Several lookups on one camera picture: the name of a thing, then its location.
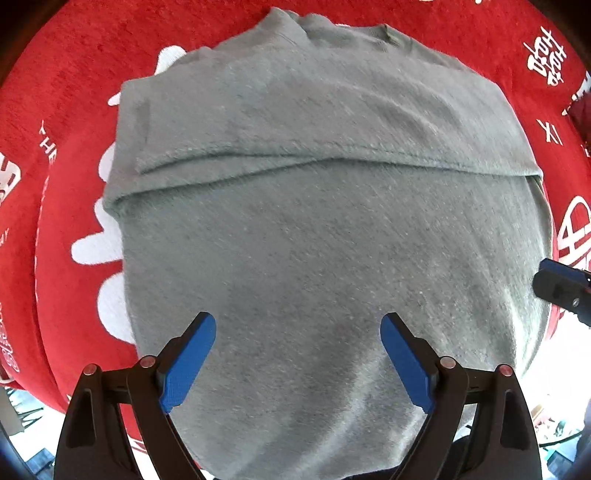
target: printed logo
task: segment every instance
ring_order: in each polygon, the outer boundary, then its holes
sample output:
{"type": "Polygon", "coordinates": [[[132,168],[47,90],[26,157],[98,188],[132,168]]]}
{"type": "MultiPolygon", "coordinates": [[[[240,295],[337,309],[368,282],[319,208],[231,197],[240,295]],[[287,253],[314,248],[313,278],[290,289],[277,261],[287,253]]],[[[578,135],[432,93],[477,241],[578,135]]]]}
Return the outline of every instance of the printed logo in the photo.
{"type": "Polygon", "coordinates": [[[0,204],[21,181],[21,169],[0,152],[0,204]]]}
{"type": "Polygon", "coordinates": [[[583,79],[583,82],[581,83],[579,90],[573,93],[573,96],[571,97],[572,100],[578,100],[583,96],[585,92],[588,92],[589,90],[591,90],[591,74],[589,74],[589,72],[586,72],[585,78],[583,79]]]}
{"type": "Polygon", "coordinates": [[[559,82],[564,83],[560,70],[566,53],[564,47],[554,39],[551,31],[544,27],[540,27],[540,30],[543,35],[535,38],[533,47],[523,43],[531,53],[527,57],[527,68],[546,77],[548,85],[556,87],[559,82]]]}
{"type": "Polygon", "coordinates": [[[8,335],[6,333],[6,327],[4,326],[4,317],[2,316],[2,303],[0,303],[0,350],[2,350],[2,356],[9,367],[11,367],[15,372],[20,372],[18,368],[17,361],[14,359],[14,350],[12,349],[12,345],[8,340],[8,335]]]}
{"type": "Polygon", "coordinates": [[[554,142],[555,144],[562,145],[562,140],[560,139],[554,125],[552,125],[550,122],[542,122],[538,119],[536,119],[536,121],[546,132],[546,143],[554,142]]]}
{"type": "Polygon", "coordinates": [[[558,260],[573,268],[589,270],[591,262],[591,209],[576,196],[566,209],[558,231],[558,260]]]}

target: white printed design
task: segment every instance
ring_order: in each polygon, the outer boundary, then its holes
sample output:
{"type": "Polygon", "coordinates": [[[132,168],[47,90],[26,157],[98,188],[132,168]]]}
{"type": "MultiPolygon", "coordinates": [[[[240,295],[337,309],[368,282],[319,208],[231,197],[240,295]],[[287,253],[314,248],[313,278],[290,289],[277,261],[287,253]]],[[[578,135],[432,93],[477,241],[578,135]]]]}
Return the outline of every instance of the white printed design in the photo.
{"type": "Polygon", "coordinates": [[[15,372],[20,372],[18,368],[17,361],[14,359],[14,350],[12,349],[12,345],[8,340],[8,335],[6,333],[6,327],[4,326],[4,317],[2,316],[2,303],[0,303],[0,350],[2,350],[2,356],[9,367],[11,367],[15,372]]]}
{"type": "MultiPolygon", "coordinates": [[[[158,54],[158,61],[154,75],[166,71],[175,61],[187,52],[176,45],[166,47],[158,54]]],[[[113,95],[108,105],[119,105],[121,93],[113,95]]],[[[113,166],[115,143],[103,153],[99,162],[99,177],[104,182],[109,178],[113,166]]],[[[72,259],[80,265],[100,265],[123,259],[123,244],[121,230],[117,221],[109,216],[103,208],[102,198],[95,202],[95,216],[102,232],[93,233],[80,238],[72,244],[72,259]]],[[[96,299],[96,307],[100,322],[107,332],[115,338],[128,343],[135,343],[131,322],[127,315],[124,295],[123,272],[107,278],[100,286],[96,299]]]]}
{"type": "MultiPolygon", "coordinates": [[[[591,75],[589,74],[589,72],[585,72],[585,78],[583,79],[583,81],[581,82],[581,86],[579,87],[579,90],[577,90],[576,92],[574,92],[571,95],[571,99],[573,100],[573,102],[576,102],[578,99],[580,99],[583,94],[585,92],[588,92],[591,90],[591,75]]],[[[565,108],[564,110],[562,110],[562,114],[563,115],[568,115],[568,109],[570,108],[570,106],[568,108],[565,108]]]]}
{"type": "Polygon", "coordinates": [[[10,231],[10,227],[4,230],[2,235],[0,235],[0,247],[4,245],[6,240],[8,240],[8,232],[10,231]]]}
{"type": "Polygon", "coordinates": [[[550,122],[542,122],[538,119],[536,119],[536,121],[546,132],[546,143],[554,142],[555,144],[562,145],[562,140],[560,139],[554,125],[552,125],[550,122]]]}
{"type": "Polygon", "coordinates": [[[129,435],[127,435],[127,438],[129,440],[129,444],[131,445],[133,450],[137,450],[138,452],[141,452],[141,453],[146,453],[146,454],[148,453],[148,451],[146,450],[146,446],[144,445],[144,442],[142,442],[141,440],[133,439],[129,435]]]}
{"type": "Polygon", "coordinates": [[[21,181],[21,169],[0,152],[0,204],[21,181]]]}
{"type": "Polygon", "coordinates": [[[554,39],[551,31],[544,27],[540,27],[540,30],[544,35],[535,38],[533,47],[523,43],[531,53],[527,57],[527,68],[546,77],[548,85],[556,87],[559,82],[564,83],[560,70],[566,53],[564,47],[554,39]]]}
{"type": "Polygon", "coordinates": [[[558,231],[558,250],[565,250],[558,259],[573,268],[589,270],[591,263],[591,209],[583,197],[576,196],[566,209],[564,220],[558,231]],[[575,211],[586,224],[578,230],[573,229],[575,211]]]}
{"type": "Polygon", "coordinates": [[[49,165],[53,165],[57,157],[57,147],[55,143],[49,140],[49,136],[45,131],[45,120],[41,120],[41,128],[39,129],[40,135],[45,135],[45,138],[41,140],[39,147],[45,150],[45,155],[47,155],[47,159],[49,160],[49,165]]]}

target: metal screw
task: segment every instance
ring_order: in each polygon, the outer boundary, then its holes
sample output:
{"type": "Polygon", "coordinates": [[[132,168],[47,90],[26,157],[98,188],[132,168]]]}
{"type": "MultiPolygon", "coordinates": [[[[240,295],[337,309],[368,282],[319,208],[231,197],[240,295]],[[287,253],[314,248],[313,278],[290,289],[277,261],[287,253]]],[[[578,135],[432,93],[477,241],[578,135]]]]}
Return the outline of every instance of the metal screw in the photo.
{"type": "Polygon", "coordinates": [[[442,356],[441,360],[439,360],[439,363],[443,368],[448,369],[452,369],[456,366],[456,361],[450,356],[442,356]]]}
{"type": "Polygon", "coordinates": [[[510,377],[513,375],[513,369],[509,365],[501,365],[499,367],[499,372],[501,372],[501,375],[505,377],[510,377]]]}
{"type": "Polygon", "coordinates": [[[85,375],[94,375],[96,372],[96,365],[95,364],[88,364],[84,367],[82,373],[85,375]]]}
{"type": "Polygon", "coordinates": [[[154,357],[152,355],[146,355],[145,357],[142,357],[142,359],[139,361],[139,364],[143,368],[153,367],[155,363],[156,363],[156,357],[154,357]]]}

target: red carpet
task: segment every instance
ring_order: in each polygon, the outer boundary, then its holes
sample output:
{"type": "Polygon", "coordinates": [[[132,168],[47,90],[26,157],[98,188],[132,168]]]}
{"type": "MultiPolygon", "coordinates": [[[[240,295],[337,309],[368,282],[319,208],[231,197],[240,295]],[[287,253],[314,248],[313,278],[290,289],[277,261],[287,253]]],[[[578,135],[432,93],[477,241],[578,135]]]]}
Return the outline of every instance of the red carpet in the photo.
{"type": "Polygon", "coordinates": [[[122,268],[114,227],[95,205],[105,185],[99,161],[107,163],[115,138],[117,107],[108,100],[125,80],[153,74],[162,48],[213,47],[270,6],[388,23],[496,82],[545,172],[561,260],[589,268],[591,165],[561,114],[585,70],[526,0],[71,0],[0,90],[2,362],[49,405],[66,407],[85,364],[112,369],[137,358],[116,338],[129,335],[116,324],[122,304],[100,301],[120,292],[122,268]]]}

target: folded fabric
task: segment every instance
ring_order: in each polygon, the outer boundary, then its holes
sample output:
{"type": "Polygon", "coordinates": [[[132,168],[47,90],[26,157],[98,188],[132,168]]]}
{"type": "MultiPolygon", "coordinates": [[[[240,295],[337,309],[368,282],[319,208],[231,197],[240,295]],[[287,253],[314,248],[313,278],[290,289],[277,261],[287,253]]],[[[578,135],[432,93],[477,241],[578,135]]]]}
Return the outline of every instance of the folded fabric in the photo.
{"type": "Polygon", "coordinates": [[[273,9],[125,84],[105,209],[140,354],[201,310],[217,340],[172,412],[223,480],[395,466],[424,415],[379,339],[522,375],[549,307],[541,170],[501,90],[386,25],[273,9]]]}

